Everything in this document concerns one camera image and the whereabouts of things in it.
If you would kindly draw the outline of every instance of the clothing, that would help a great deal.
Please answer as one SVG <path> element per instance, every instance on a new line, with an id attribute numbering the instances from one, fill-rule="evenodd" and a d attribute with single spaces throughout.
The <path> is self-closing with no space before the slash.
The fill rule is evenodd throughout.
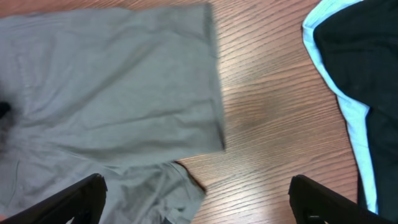
<path id="1" fill-rule="evenodd" d="M 303 41 L 317 70 L 328 87 L 337 95 L 338 104 L 347 122 L 349 140 L 361 175 L 368 210 L 377 213 L 377 194 L 373 165 L 366 135 L 365 117 L 369 107 L 345 95 L 333 82 L 313 38 L 314 29 L 334 13 L 360 0 L 322 0 L 303 22 Z"/>
<path id="2" fill-rule="evenodd" d="M 0 213 L 98 172 L 102 223 L 189 223 L 204 193 L 171 161 L 222 151 L 211 6 L 0 20 Z"/>
<path id="3" fill-rule="evenodd" d="M 398 222 L 398 1 L 367 0 L 314 32 L 337 87 L 371 107 L 366 117 L 379 215 Z"/>

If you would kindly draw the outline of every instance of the wood surface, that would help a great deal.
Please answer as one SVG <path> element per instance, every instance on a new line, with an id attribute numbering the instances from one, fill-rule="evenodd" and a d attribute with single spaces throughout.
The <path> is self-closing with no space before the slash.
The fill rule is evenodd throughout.
<path id="1" fill-rule="evenodd" d="M 0 16 L 195 0 L 0 0 Z M 318 0 L 213 0 L 227 150 L 184 159 L 208 196 L 193 223 L 295 223 L 290 179 L 305 174 L 356 200 L 357 168 L 336 98 L 302 43 Z"/>

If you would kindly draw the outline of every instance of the black object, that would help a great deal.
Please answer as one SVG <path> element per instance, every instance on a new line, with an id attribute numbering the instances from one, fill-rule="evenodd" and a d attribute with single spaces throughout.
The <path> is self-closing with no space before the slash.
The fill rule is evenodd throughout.
<path id="1" fill-rule="evenodd" d="M 11 110 L 11 107 L 8 103 L 0 102 L 0 119 Z"/>
<path id="2" fill-rule="evenodd" d="M 0 224 L 97 224 L 106 200 L 102 175 L 92 174 Z"/>
<path id="3" fill-rule="evenodd" d="M 297 224 L 393 224 L 304 175 L 292 178 L 289 195 Z"/>
<path id="4" fill-rule="evenodd" d="M 366 0 L 323 21 L 314 39 L 337 87 L 366 117 L 380 216 L 398 223 L 398 1 Z"/>

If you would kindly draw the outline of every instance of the cloth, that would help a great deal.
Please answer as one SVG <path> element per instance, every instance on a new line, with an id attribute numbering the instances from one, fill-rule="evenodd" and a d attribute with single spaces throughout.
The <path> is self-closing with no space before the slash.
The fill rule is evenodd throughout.
<path id="1" fill-rule="evenodd" d="M 222 151 L 211 6 L 0 20 L 0 213 L 104 175 L 101 223 L 189 223 L 204 193 L 171 161 Z"/>
<path id="2" fill-rule="evenodd" d="M 328 87 L 336 94 L 341 112 L 346 120 L 349 140 L 351 142 L 355 159 L 362 179 L 364 196 L 369 211 L 377 213 L 377 194 L 374 180 L 374 171 L 369 152 L 368 138 L 366 135 L 365 118 L 369 107 L 345 95 L 336 86 L 328 71 L 325 69 L 320 52 L 314 41 L 314 29 L 334 13 L 352 5 L 360 0 L 322 0 L 305 18 L 303 22 L 303 41 L 311 56 L 312 62 L 321 74 Z"/>
<path id="3" fill-rule="evenodd" d="M 367 0 L 314 32 L 326 70 L 342 92 L 371 107 L 366 117 L 379 215 L 398 222 L 398 1 Z"/>

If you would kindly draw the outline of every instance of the gray cloth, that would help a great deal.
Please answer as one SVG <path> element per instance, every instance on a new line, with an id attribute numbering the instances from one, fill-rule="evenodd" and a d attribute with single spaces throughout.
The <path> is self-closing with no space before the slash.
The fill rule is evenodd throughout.
<path id="1" fill-rule="evenodd" d="M 94 173 L 101 223 L 189 223 L 204 193 L 176 159 L 223 150 L 211 6 L 0 20 L 0 213 Z"/>

